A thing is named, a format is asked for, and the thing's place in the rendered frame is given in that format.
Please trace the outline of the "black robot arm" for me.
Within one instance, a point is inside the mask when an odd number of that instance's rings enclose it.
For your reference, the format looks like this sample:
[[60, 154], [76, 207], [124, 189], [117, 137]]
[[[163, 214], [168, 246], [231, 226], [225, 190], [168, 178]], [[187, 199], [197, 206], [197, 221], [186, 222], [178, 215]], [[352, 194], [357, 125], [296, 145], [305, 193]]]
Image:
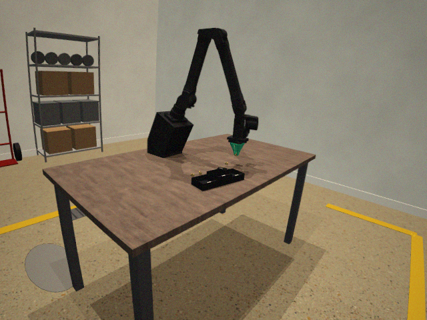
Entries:
[[199, 34], [197, 45], [182, 94], [177, 98], [171, 111], [165, 112], [164, 116], [172, 123], [187, 122], [188, 119], [185, 117], [185, 110], [195, 107], [194, 104], [197, 101], [197, 97], [195, 96], [197, 82], [203, 67], [207, 49], [211, 39], [213, 39], [220, 56], [230, 92], [232, 109], [235, 114], [234, 127], [236, 130], [244, 128], [243, 139], [245, 139], [250, 133], [250, 129], [258, 130], [258, 117], [244, 114], [247, 107], [232, 59], [228, 34], [226, 30], [220, 28], [198, 29], [197, 34]]

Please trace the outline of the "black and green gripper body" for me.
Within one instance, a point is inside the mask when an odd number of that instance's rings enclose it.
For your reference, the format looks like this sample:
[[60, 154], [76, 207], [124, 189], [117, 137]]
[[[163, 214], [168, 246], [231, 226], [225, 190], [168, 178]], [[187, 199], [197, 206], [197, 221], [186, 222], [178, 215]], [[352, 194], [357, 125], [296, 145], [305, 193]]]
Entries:
[[243, 136], [244, 136], [244, 128], [238, 129], [238, 130], [236, 130], [236, 128], [234, 128], [233, 135], [227, 137], [227, 139], [228, 139], [228, 142], [230, 142], [230, 143], [236, 143], [236, 144], [247, 143], [249, 138], [243, 139]]

